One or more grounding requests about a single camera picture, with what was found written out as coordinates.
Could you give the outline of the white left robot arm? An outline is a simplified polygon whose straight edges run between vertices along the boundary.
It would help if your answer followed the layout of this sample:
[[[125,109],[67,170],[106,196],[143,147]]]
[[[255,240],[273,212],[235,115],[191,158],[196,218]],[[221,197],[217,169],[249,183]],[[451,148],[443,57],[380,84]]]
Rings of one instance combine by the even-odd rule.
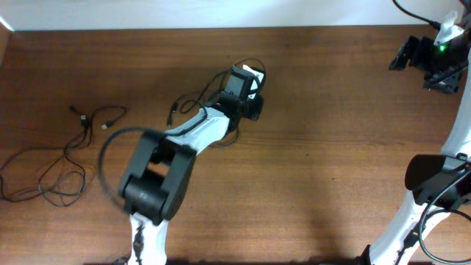
[[[132,250],[127,264],[165,264],[169,221],[179,210],[197,155],[238,130],[242,119],[258,120],[266,69],[244,65],[229,70],[216,100],[173,130],[145,130],[118,186],[130,215]]]

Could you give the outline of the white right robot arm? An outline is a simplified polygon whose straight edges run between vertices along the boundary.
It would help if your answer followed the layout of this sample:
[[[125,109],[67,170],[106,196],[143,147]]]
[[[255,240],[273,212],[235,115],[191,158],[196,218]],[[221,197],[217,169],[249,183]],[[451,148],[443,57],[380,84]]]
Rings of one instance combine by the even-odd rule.
[[[463,73],[470,72],[470,2],[463,1],[464,13],[443,21],[429,21],[437,30],[434,39],[410,36],[400,47],[390,69],[406,66],[424,74],[423,87],[443,94],[458,92]],[[450,214],[470,203],[470,84],[467,83],[453,128],[438,155],[415,155],[405,174],[405,199],[387,230],[366,246],[354,264],[408,264],[417,249],[432,261],[449,260],[433,255],[425,238]]]

